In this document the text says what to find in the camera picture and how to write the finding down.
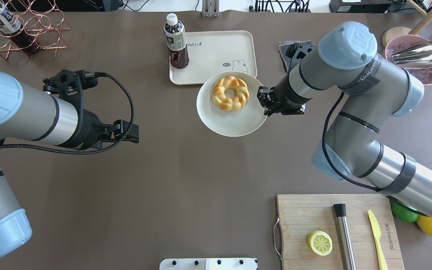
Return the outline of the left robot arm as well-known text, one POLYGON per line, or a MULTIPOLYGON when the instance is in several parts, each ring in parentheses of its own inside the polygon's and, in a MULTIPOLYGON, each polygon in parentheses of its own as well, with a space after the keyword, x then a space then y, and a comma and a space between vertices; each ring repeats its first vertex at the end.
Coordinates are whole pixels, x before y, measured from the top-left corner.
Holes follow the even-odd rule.
MULTIPOLYGON (((95 87, 98 78, 117 79, 106 72, 62 70, 46 78, 43 90, 0 72, 0 149, 28 148, 72 155, 109 150, 122 141, 139 142, 130 94, 130 121, 104 124, 84 109, 83 90, 95 87)), ((20 206, 0 167, 0 258, 22 246, 32 236, 26 211, 20 206)))

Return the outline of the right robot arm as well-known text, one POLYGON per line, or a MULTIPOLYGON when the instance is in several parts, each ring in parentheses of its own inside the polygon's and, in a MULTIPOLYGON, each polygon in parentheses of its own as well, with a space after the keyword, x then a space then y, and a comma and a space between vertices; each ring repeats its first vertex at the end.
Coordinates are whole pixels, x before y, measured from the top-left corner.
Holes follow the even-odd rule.
POLYGON ((421 102, 424 86, 377 53, 367 26, 336 26, 276 86, 259 87, 257 98, 267 116, 300 114, 333 86, 348 99, 324 127, 315 166, 336 179, 366 179, 371 190, 432 217, 432 170, 375 139, 389 117, 406 115, 421 102))

